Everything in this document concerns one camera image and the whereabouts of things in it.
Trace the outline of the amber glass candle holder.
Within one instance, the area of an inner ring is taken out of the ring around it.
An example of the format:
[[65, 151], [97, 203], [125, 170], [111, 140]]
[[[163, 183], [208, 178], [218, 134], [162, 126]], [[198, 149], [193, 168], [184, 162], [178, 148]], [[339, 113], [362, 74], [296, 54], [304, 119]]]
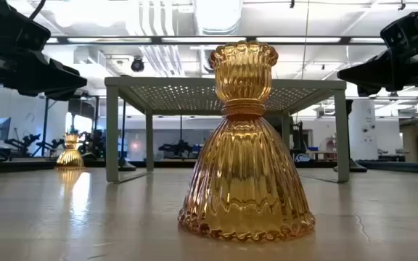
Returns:
[[314, 230], [290, 151], [264, 119], [277, 59], [275, 48], [257, 41], [211, 53], [224, 118], [203, 145], [179, 211], [187, 231], [218, 240], [286, 241]]
[[83, 168], [83, 158], [77, 150], [79, 135], [76, 133], [65, 134], [65, 150], [57, 158], [55, 167], [61, 168]]

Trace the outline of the dark screen on stand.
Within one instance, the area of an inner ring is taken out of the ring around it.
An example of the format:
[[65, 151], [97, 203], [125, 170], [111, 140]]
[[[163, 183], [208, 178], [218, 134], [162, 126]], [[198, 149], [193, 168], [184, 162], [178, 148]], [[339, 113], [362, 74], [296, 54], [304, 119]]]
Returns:
[[89, 100], [71, 99], [68, 102], [67, 110], [71, 114], [86, 117], [91, 120], [95, 117], [95, 107]]

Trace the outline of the black tripod stand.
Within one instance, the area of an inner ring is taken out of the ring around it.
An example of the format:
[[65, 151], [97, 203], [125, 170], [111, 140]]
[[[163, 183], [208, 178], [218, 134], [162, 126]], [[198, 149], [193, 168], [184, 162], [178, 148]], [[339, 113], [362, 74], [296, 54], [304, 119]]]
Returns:
[[30, 133], [34, 136], [38, 136], [38, 139], [33, 142], [30, 147], [30, 151], [35, 157], [47, 157], [49, 155], [48, 146], [40, 147], [37, 143], [50, 144], [55, 135], [50, 130], [52, 124], [50, 123], [50, 117], [52, 116], [50, 109], [54, 106], [53, 101], [48, 98], [37, 99], [36, 106], [33, 111], [35, 120]]

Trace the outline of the white round column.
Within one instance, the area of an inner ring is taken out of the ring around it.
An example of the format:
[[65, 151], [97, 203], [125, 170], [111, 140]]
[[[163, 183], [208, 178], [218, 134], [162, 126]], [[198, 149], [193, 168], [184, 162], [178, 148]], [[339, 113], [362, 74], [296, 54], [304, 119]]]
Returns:
[[350, 154], [353, 160], [377, 160], [377, 132], [374, 102], [354, 100], [349, 114]]

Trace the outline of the black background box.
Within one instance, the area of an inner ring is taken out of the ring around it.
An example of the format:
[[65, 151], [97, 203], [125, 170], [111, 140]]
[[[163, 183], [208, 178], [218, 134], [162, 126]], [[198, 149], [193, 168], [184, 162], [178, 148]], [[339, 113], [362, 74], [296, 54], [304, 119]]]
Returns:
[[285, 145], [288, 149], [293, 148], [293, 121], [290, 116], [286, 115], [267, 115], [265, 116], [266, 120], [274, 127], [274, 129], [279, 133], [280, 137], [285, 142]]

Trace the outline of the black background robot station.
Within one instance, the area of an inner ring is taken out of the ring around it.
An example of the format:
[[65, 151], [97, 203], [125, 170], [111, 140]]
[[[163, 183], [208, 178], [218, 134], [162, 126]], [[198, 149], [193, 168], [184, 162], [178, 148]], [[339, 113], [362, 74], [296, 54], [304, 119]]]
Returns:
[[183, 116], [180, 116], [179, 121], [179, 139], [176, 144], [163, 144], [158, 147], [158, 150], [163, 153], [164, 159], [170, 160], [185, 160], [189, 158], [192, 147], [183, 139]]

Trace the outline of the black table frame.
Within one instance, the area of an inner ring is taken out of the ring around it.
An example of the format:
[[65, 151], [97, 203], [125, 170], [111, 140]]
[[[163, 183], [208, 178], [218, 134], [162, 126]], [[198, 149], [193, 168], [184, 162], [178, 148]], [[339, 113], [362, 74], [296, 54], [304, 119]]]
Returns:
[[[373, 170], [387, 170], [395, 172], [418, 173], [418, 162], [383, 162], [383, 161], [358, 161], [358, 163]], [[10, 161], [0, 162], [0, 173], [14, 173], [31, 170], [55, 169], [55, 161]], [[161, 161], [155, 162], [157, 168], [193, 168], [195, 161]], [[337, 166], [336, 162], [296, 162], [296, 168], [326, 168]]]

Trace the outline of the overhead frame light bar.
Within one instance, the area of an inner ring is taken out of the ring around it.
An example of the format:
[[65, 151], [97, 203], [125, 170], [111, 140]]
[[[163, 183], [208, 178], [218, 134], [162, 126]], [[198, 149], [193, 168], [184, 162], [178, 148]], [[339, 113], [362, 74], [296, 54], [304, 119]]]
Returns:
[[286, 46], [384, 46], [376, 36], [55, 36], [47, 45], [216, 45], [238, 41], [259, 41]]

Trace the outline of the silver ceiling air duct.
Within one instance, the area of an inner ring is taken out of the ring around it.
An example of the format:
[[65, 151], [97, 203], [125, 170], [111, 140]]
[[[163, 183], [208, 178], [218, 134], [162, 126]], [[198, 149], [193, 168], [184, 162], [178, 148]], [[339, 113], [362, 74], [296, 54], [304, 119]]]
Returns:
[[235, 35], [243, 0], [192, 0], [197, 31], [205, 36]]

